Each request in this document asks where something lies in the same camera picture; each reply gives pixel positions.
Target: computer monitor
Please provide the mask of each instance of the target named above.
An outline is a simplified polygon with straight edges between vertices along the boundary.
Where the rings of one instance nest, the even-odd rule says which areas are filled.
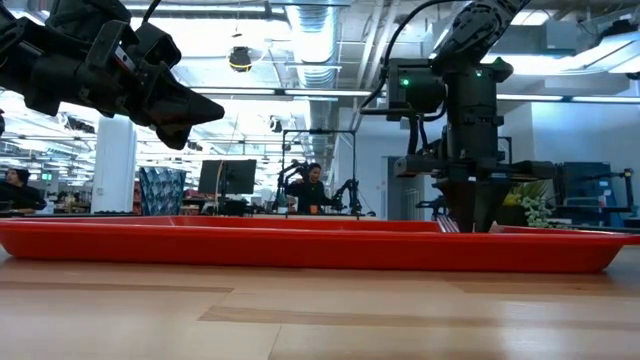
[[[218,169],[220,184],[216,189]],[[202,162],[198,192],[202,194],[253,194],[256,181],[256,160],[207,160]]]

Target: desk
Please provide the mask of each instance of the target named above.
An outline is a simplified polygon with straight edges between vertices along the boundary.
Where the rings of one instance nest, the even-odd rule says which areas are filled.
[[[375,216],[351,216],[351,215],[284,215],[284,214],[254,214],[251,217],[258,219],[304,219],[304,220],[379,220]]]
[[[18,261],[2,360],[608,360],[640,353],[640,250],[535,275]]]

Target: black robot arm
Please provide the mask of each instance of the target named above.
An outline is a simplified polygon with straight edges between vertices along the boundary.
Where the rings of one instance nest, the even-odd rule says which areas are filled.
[[[273,210],[277,210],[278,206],[282,205],[280,204],[280,197],[282,196],[282,194],[294,195],[293,193],[291,193],[291,191],[293,192],[297,191],[295,186],[292,187],[291,185],[289,185],[289,179],[291,179],[291,177],[296,174],[300,174],[302,176],[302,179],[304,181],[307,181],[307,179],[309,178],[309,163],[307,163],[306,161],[301,163],[298,160],[294,159],[293,161],[291,161],[291,165],[280,170],[280,172],[278,173],[276,199],[273,202],[273,206],[272,206]]]
[[[351,214],[359,214],[362,210],[362,205],[360,205],[360,200],[358,200],[358,181],[353,179],[345,181],[333,194],[331,197],[331,209],[340,212],[345,208],[342,203],[342,196],[345,191],[349,191],[349,209],[351,209]]]
[[[480,62],[529,1],[473,1],[456,15],[433,60],[390,59],[402,29],[419,11],[450,1],[432,0],[420,5],[391,37],[380,71],[381,82],[360,106],[361,114],[386,115],[389,121],[409,118],[408,155],[396,162],[394,172],[400,177],[434,177],[434,187],[442,191],[462,232],[489,231],[513,182],[547,179],[554,173],[550,162],[502,163],[498,127],[504,118],[497,114],[496,84],[509,78],[513,67],[501,59],[488,65]],[[389,108],[366,108],[385,84]],[[444,112],[447,124],[442,138],[437,146],[427,146],[422,123]],[[422,152],[415,150],[419,130]]]
[[[148,22],[133,31],[119,1],[56,0],[50,13],[40,26],[0,5],[0,86],[28,108],[55,116],[64,101],[125,115],[173,149],[224,116],[171,74],[181,59],[171,36]]]

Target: ceiling light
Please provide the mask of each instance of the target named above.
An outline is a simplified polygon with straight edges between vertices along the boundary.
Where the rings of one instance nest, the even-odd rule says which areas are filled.
[[[507,101],[560,101],[562,96],[558,95],[509,95],[498,94],[498,100]]]
[[[138,10],[138,11],[146,11],[149,5],[137,5],[137,4],[127,4],[127,10]],[[264,11],[264,7],[260,6],[247,6],[247,7],[236,7],[236,6],[220,6],[220,5],[183,5],[183,4],[163,4],[160,3],[156,10],[161,11],[185,11],[185,12],[212,12],[212,11],[232,11],[232,12],[249,12],[249,11]],[[284,9],[273,8],[271,11],[275,14],[283,14]]]
[[[257,89],[257,88],[208,88],[193,87],[194,92],[203,95],[275,95],[273,89]]]
[[[584,103],[640,104],[640,97],[631,96],[574,96],[571,101]]]
[[[68,163],[63,163],[63,162],[60,162],[60,161],[47,161],[46,163],[47,163],[47,166],[58,166],[58,167],[65,168],[65,169],[66,169],[67,166],[69,166]]]
[[[369,96],[367,90],[315,90],[315,89],[288,89],[284,93],[290,96]]]

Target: man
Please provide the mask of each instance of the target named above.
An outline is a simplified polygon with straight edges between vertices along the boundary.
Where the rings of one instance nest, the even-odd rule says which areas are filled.
[[[321,206],[333,204],[324,194],[324,184],[320,181],[321,174],[322,166],[313,163],[309,165],[307,179],[297,179],[287,187],[286,194],[298,198],[298,212],[317,214],[322,212]]]
[[[23,214],[33,214],[36,210],[47,207],[47,202],[42,199],[40,192],[27,186],[29,182],[28,170],[7,170],[4,183],[0,183],[0,201],[11,201],[11,211]]]

